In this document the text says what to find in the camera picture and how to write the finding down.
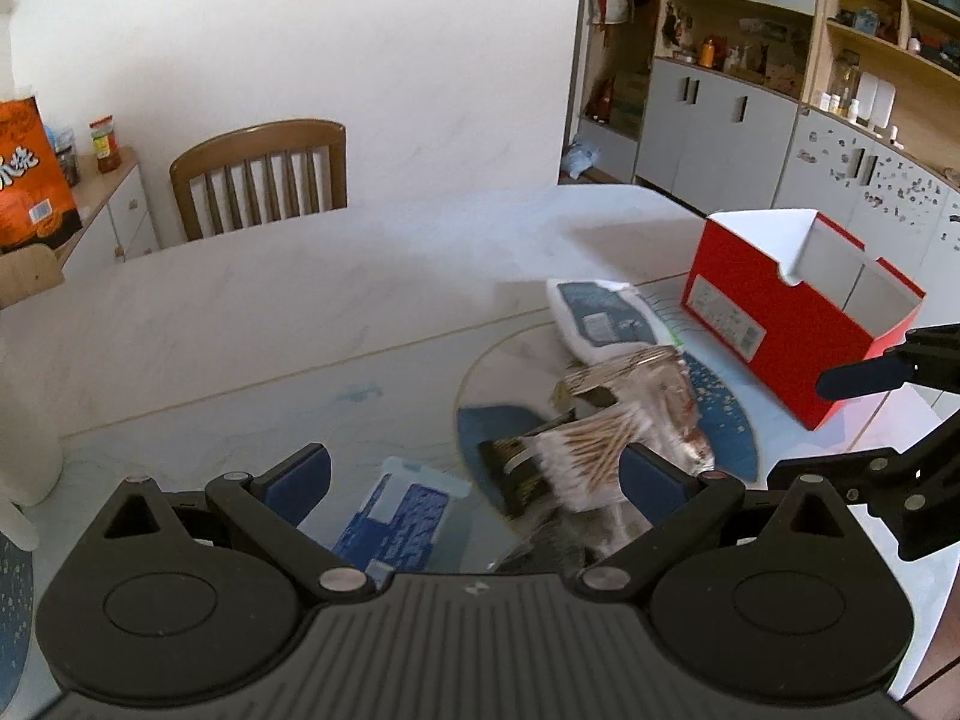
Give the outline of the cotton swab bag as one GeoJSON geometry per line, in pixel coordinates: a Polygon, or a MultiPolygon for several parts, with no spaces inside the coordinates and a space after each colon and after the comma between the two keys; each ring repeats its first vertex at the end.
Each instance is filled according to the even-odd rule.
{"type": "Polygon", "coordinates": [[[625,500],[619,481],[620,457],[651,429],[646,408],[619,403],[535,434],[526,444],[558,502],[582,514],[625,500]]]}

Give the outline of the silver foil snack bag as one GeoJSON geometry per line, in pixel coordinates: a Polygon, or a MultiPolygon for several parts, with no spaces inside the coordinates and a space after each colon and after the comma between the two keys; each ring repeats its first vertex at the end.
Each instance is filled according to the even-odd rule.
{"type": "Polygon", "coordinates": [[[646,346],[631,355],[571,367],[550,401],[560,411],[571,410],[576,401],[596,410],[636,406],[646,419],[640,444],[690,476],[715,468],[715,452],[698,426],[697,399],[677,346],[646,346]]]}

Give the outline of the blue wet wipe pack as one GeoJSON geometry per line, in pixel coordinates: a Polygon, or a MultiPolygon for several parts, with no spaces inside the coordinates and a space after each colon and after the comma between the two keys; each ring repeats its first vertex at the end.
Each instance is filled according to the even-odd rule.
{"type": "Polygon", "coordinates": [[[423,572],[454,505],[471,490],[459,476],[389,457],[332,551],[378,587],[396,572],[423,572]]]}

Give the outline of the white tissue pack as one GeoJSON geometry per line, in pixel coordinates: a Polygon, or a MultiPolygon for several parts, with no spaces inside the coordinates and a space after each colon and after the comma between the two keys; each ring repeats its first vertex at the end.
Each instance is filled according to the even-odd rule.
{"type": "Polygon", "coordinates": [[[680,346],[640,291],[607,280],[548,280],[548,309],[568,351],[587,366],[656,346],[680,346]]]}

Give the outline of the black wrapper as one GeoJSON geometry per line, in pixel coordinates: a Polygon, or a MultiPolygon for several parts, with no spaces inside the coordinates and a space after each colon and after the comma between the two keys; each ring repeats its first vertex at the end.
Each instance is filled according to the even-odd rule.
{"type": "Polygon", "coordinates": [[[494,574],[573,575],[651,530],[633,505],[620,502],[595,511],[555,509],[530,535],[491,564],[494,574]]]}

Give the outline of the dark green snack packet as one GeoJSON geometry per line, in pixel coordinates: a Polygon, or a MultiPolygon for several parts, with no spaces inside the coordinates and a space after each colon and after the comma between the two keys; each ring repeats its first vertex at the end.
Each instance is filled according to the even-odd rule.
{"type": "Polygon", "coordinates": [[[509,518],[522,517],[532,505],[550,496],[550,484],[539,470],[532,440],[483,440],[478,444],[478,452],[509,518]]]}

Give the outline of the red cardboard shoe box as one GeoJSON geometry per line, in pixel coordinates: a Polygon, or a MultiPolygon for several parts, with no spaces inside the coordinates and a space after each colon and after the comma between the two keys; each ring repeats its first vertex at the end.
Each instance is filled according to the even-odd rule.
{"type": "Polygon", "coordinates": [[[706,218],[682,305],[813,431],[839,410],[820,374],[900,341],[925,297],[820,211],[773,208],[706,218]]]}

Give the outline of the white side cabinet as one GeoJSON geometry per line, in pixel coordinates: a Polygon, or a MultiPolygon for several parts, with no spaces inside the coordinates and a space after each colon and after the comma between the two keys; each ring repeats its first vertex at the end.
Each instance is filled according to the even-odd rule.
{"type": "Polygon", "coordinates": [[[36,244],[3,255],[3,307],[161,250],[133,149],[124,146],[121,165],[107,174],[98,171],[93,156],[78,166],[80,182],[71,192],[82,229],[59,249],[36,244]]]}

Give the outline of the wooden chair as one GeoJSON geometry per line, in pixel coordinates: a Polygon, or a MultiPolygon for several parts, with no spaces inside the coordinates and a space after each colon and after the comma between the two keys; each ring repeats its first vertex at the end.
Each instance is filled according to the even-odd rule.
{"type": "Polygon", "coordinates": [[[223,133],[172,161],[169,182],[189,241],[343,210],[347,127],[290,119],[223,133]]]}

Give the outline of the orange snack bag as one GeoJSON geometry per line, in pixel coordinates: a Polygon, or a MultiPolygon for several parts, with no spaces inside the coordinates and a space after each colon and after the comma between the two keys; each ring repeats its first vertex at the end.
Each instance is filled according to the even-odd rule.
{"type": "Polygon", "coordinates": [[[0,137],[3,254],[32,244],[59,249],[82,229],[82,220],[50,146],[36,99],[2,104],[0,137]]]}

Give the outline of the red sauce jar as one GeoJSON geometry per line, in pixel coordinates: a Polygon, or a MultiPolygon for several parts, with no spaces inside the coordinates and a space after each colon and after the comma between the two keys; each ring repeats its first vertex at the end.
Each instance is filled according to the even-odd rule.
{"type": "Polygon", "coordinates": [[[122,164],[121,147],[117,143],[114,117],[106,115],[89,124],[89,136],[93,143],[94,158],[99,174],[116,171],[122,164]]]}

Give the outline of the grey wall cabinet unit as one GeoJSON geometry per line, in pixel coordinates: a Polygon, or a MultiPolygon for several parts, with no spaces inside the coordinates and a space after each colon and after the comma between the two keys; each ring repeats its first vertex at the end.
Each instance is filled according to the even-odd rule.
{"type": "Polygon", "coordinates": [[[958,0],[581,0],[563,174],[813,208],[958,316],[958,0]]]}

